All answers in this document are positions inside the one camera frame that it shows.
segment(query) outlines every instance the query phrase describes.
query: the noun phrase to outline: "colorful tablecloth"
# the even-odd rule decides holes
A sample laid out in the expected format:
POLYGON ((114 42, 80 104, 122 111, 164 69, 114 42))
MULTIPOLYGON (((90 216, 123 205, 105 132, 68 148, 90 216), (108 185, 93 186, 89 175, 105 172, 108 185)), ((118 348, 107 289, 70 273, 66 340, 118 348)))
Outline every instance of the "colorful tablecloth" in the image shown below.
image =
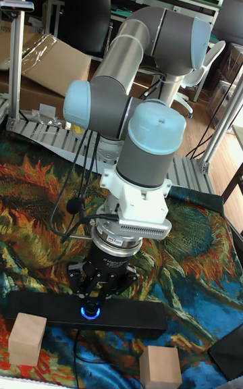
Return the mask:
MULTIPOLYGON (((1 309, 10 290, 71 293, 66 263, 85 257, 88 242, 61 244, 49 230, 49 216, 70 163, 46 148, 10 134, 0 138, 0 286, 1 309)), ((63 231, 69 222, 68 199, 78 189, 81 167, 76 167, 55 216, 63 231)), ((95 213, 105 198, 99 176, 92 175, 86 196, 87 214, 95 213)), ((212 389, 225 382, 207 353, 219 338, 243 322, 243 275, 220 197, 173 187, 167 198, 169 236, 143 241, 131 258, 139 273, 123 298, 161 301, 168 331, 158 340, 137 339, 120 332, 83 331, 79 355, 122 367, 78 361, 81 388, 139 388, 139 356, 149 344, 177 347, 181 389, 212 389)), ((79 232, 88 234, 88 228, 79 232)), ((9 332, 0 319, 0 375, 30 378, 75 388, 73 344, 75 330, 47 328, 37 367, 10 365, 9 332)))

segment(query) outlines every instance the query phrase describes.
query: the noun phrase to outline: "cable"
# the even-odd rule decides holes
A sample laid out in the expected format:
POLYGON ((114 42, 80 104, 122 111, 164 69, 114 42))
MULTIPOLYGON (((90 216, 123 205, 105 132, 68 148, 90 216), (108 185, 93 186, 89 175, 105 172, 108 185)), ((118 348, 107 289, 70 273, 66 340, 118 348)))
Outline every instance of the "cable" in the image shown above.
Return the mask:
POLYGON ((53 210, 51 211, 51 216, 50 216, 50 221, 49 221, 50 230, 51 230, 53 233, 55 233, 56 235, 60 236, 60 237, 65 237, 66 233, 60 233, 60 232, 58 232, 55 228, 53 228, 53 217, 54 217, 55 212, 56 212, 56 210, 57 210, 57 206, 58 206, 58 204, 59 204, 59 202, 60 202, 60 200, 61 200, 61 198, 62 198, 62 195, 63 195, 63 193, 64 193, 64 190, 65 190, 65 188, 66 188, 66 186, 67 186, 68 180, 70 179, 70 176, 71 176, 71 174, 72 174, 72 172, 73 172, 73 169, 74 169, 74 167, 75 167, 76 161, 77 161, 77 159, 78 159, 78 156, 79 156, 80 150, 81 150, 81 148, 82 148, 82 145, 83 145, 83 143, 84 143, 84 139, 85 139, 85 137, 86 137, 87 132, 88 132, 88 130, 86 130, 86 131, 84 132, 84 135, 83 135, 83 137, 82 137, 82 140, 80 141, 80 145, 79 145, 79 147, 78 147, 77 153, 76 153, 76 155, 75 155, 75 157, 74 157, 73 163, 72 163, 72 165, 71 165, 71 167, 70 167, 69 172, 67 173, 67 177, 66 177, 65 182, 64 182, 64 184, 63 184, 63 187, 62 187, 62 189, 61 189, 61 192, 59 193, 59 196, 58 196, 58 198, 57 198, 57 201, 56 201, 56 203, 55 203, 55 206, 54 206, 53 210))
POLYGON ((24 120, 26 120, 27 124, 29 123, 29 119, 27 119, 27 117, 24 115, 24 113, 22 113, 21 110, 19 110, 20 112, 20 115, 24 118, 24 120))
POLYGON ((84 165, 83 165, 83 171, 82 171, 82 177, 81 177, 80 188, 79 188, 79 191, 78 191, 78 197, 80 197, 81 191, 82 191, 82 187, 83 187, 83 185, 84 185, 85 168, 86 168, 86 162, 87 162, 87 158, 88 158, 88 150, 89 150, 91 138, 92 138, 92 131, 91 131, 91 133, 89 134, 88 142, 87 142, 87 146, 86 146, 86 150, 85 150, 85 154, 84 154, 84 165))
POLYGON ((199 155, 195 155, 195 156, 194 156, 194 154, 195 154, 195 152, 198 150, 198 148, 203 144, 203 142, 202 142, 202 141, 203 141, 203 138, 205 137, 206 133, 208 132, 208 130, 209 130, 209 128, 210 128, 210 125, 212 124, 212 122, 213 122, 213 120, 214 120, 214 118, 215 118, 217 112, 219 111, 219 108, 221 107, 222 103, 224 102, 225 98, 227 97, 227 94, 228 94, 228 92, 229 92, 229 89, 230 89, 230 88, 228 88, 228 90, 225 92, 225 94, 224 94, 224 96, 223 96, 223 98, 222 98, 220 104, 217 106, 217 108, 216 108, 216 110, 215 110, 215 112, 214 112, 214 114, 213 114, 213 116, 212 116, 212 118, 211 118, 211 120, 210 120, 210 122, 209 122, 209 125, 207 126, 207 129, 204 131, 204 133, 203 133, 201 139, 199 140, 198 144, 196 145, 196 147, 195 147, 193 150, 191 150, 191 151, 186 155, 186 157, 187 157, 191 152, 192 152, 192 156, 190 157, 190 159, 193 159, 194 157, 199 156, 199 155))
MULTIPOLYGON (((122 367, 120 367, 119 365, 116 365, 114 363, 102 362, 102 361, 91 361, 90 359, 86 359, 84 357, 78 356, 77 355, 77 343, 78 343, 79 335, 80 335, 80 329, 77 330, 76 337, 74 340, 74 348, 73 348, 73 351, 74 351, 74 372, 75 372, 77 389, 79 389, 79 385, 78 385, 78 372, 77 372, 76 359, 78 359, 81 362, 86 362, 86 363, 92 363, 92 364, 97 364, 97 365, 109 365, 110 367, 115 368, 117 370, 120 370, 122 373, 124 373, 124 369, 122 367)), ((139 382, 139 384, 142 386, 143 389, 146 389, 144 384, 139 379, 135 379, 135 380, 137 382, 139 382)))
MULTIPOLYGON (((86 186, 85 186, 84 191, 82 192, 82 186, 83 186, 83 181, 84 181, 84 170, 83 170, 82 181, 81 181, 80 190, 79 190, 78 197, 77 197, 77 199, 80 199, 80 209, 79 209, 80 219, 71 228, 71 230, 67 230, 67 232, 65 233, 65 235, 61 239, 62 243, 64 243, 75 232, 75 230, 81 224, 89 224, 89 221, 91 219, 100 218, 100 219, 106 219, 107 221, 114 221, 114 222, 115 221, 119 221, 119 216, 116 215, 116 214, 112 214, 112 213, 100 213, 98 215, 89 215, 89 216, 85 216, 85 214, 84 214, 84 197, 85 197, 85 194, 86 194, 86 191, 88 189, 89 182, 90 182, 90 177, 91 177, 92 168, 93 168, 93 165, 94 165, 94 162, 95 162, 95 154, 97 152, 97 147, 98 147, 98 144, 99 144, 99 139, 100 139, 100 134, 97 134, 97 137, 96 137, 96 140, 95 140, 95 144, 94 144, 94 150, 93 150, 93 153, 92 153, 92 159, 91 159, 91 162, 90 162, 90 168, 89 168, 89 171, 88 171, 88 177, 86 179, 86 186)), ((87 155, 87 153, 88 153, 89 145, 90 145, 90 138, 88 139, 85 155, 87 155)))
MULTIPOLYGON (((213 136, 213 134, 210 135, 210 137, 208 137, 205 141, 202 141, 202 142, 198 145, 198 147, 200 147, 200 146, 202 146, 203 144, 207 143, 207 141, 209 141, 210 138, 212 138, 212 136, 213 136)), ((192 149, 190 152, 188 152, 188 154, 187 154, 186 156, 188 156, 189 154, 191 154, 191 153, 193 152, 193 150, 194 150, 194 149, 192 149)))
POLYGON ((93 165, 94 165, 94 162, 95 162, 95 157, 96 157, 96 154, 97 154, 97 147, 98 147, 98 144, 99 144, 99 141, 100 141, 100 137, 101 137, 101 135, 97 134, 97 137, 95 139, 95 144, 94 144, 94 150, 93 150, 93 153, 92 153, 92 159, 91 159, 91 162, 90 162, 90 168, 89 168, 89 171, 88 171, 88 177, 86 179, 86 186, 85 186, 85 189, 84 189, 84 191, 82 193, 82 197, 85 197, 86 191, 88 189, 88 185, 89 185, 90 177, 91 177, 91 174, 92 174, 92 168, 93 168, 93 165))

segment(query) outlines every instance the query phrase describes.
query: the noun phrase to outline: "black mount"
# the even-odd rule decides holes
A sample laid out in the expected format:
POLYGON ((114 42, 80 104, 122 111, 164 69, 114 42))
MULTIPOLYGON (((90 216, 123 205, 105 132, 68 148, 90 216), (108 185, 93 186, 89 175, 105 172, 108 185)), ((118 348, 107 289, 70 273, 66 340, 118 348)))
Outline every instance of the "black mount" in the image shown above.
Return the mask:
POLYGON ((7 295, 4 317, 15 319, 21 312, 46 317, 48 326, 134 332, 137 337, 148 339, 157 339, 167 329, 163 303, 107 299, 95 319, 82 315, 83 305, 84 300, 75 294, 12 291, 7 295))

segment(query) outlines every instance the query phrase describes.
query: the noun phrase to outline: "cardboard box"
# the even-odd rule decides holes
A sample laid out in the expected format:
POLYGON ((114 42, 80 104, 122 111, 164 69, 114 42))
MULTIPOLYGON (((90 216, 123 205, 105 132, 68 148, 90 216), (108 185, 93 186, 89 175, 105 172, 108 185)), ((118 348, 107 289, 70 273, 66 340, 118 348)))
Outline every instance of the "cardboard box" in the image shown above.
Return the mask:
POLYGON ((91 59, 52 35, 44 35, 22 59, 22 75, 65 96, 74 80, 87 80, 91 59))
MULTIPOLYGON (((9 51, 10 33, 0 34, 0 63, 4 69, 0 70, 0 93, 8 93, 9 51)), ((87 80, 90 62, 89 56, 54 36, 28 35, 23 47, 20 109, 32 111, 39 110, 40 103, 51 105, 56 107, 56 116, 63 119, 66 90, 74 80, 87 80)))
MULTIPOLYGON (((0 93, 9 91, 9 74, 0 71, 0 93)), ((39 110, 40 104, 51 105, 56 108, 56 116, 63 120, 63 102, 64 97, 46 89, 40 84, 29 80, 27 77, 21 77, 20 88, 20 109, 21 110, 39 110)))
POLYGON ((220 119, 223 117, 225 110, 227 109, 231 101, 231 97, 235 87, 236 87, 235 85, 231 85, 228 81, 225 80, 219 81, 218 85, 216 86, 209 100, 206 111, 210 118, 212 118, 215 115, 215 117, 213 118, 213 125, 215 128, 219 123, 220 119))
POLYGON ((243 46, 229 44, 219 69, 230 83, 233 83, 236 76, 240 77, 243 74, 243 46))
POLYGON ((227 80, 227 78, 223 75, 223 72, 221 70, 216 70, 214 77, 211 81, 211 84, 209 86, 209 96, 213 96, 213 92, 215 91, 217 85, 219 84, 220 81, 226 81, 230 84, 230 82, 227 80))

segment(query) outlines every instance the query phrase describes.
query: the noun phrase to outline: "metal pole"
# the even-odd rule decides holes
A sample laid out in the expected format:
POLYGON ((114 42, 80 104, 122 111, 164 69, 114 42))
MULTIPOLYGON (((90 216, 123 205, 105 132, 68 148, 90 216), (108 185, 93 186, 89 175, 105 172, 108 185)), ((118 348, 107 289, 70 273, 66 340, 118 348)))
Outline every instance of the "metal pole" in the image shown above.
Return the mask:
POLYGON ((204 152, 203 156, 198 159, 198 165, 201 168, 202 173, 207 173, 209 169, 209 164, 219 147, 223 137, 229 128, 230 124, 233 122, 234 118, 237 116, 240 108, 243 104, 243 75, 240 77, 239 83, 232 95, 232 99, 229 102, 229 105, 219 122, 215 133, 213 134, 210 143, 204 152))
POLYGON ((24 12, 21 11, 11 24, 10 68, 9 68, 9 121, 13 129, 19 119, 21 60, 24 36, 24 12))

